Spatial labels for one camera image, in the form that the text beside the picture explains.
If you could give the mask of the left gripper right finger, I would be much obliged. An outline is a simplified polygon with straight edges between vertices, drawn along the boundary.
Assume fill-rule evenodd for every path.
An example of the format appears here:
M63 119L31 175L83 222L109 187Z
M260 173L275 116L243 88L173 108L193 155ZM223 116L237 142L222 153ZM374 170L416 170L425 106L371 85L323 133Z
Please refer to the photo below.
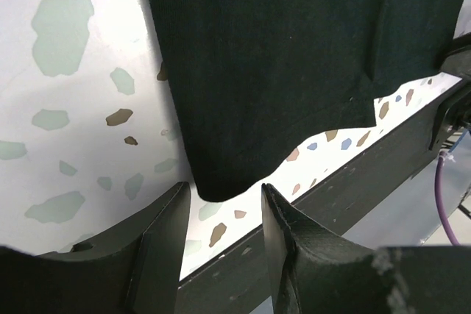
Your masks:
M470 248L368 249L261 187L275 313L469 313Z

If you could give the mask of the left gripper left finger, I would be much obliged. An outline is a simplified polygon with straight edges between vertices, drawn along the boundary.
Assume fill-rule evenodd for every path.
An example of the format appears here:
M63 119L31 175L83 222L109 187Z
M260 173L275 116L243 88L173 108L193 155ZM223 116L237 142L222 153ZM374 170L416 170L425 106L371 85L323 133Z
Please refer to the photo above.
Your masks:
M178 182L148 207L72 246L1 247L2 313L173 313L191 203Z

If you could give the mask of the black t shirt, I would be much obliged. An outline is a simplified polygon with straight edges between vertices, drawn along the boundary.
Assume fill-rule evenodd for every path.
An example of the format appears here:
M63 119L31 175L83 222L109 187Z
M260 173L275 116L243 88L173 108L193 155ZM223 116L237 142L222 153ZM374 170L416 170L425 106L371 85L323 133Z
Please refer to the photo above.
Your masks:
M439 69L464 0L149 0L199 196L227 201L305 139L375 125Z

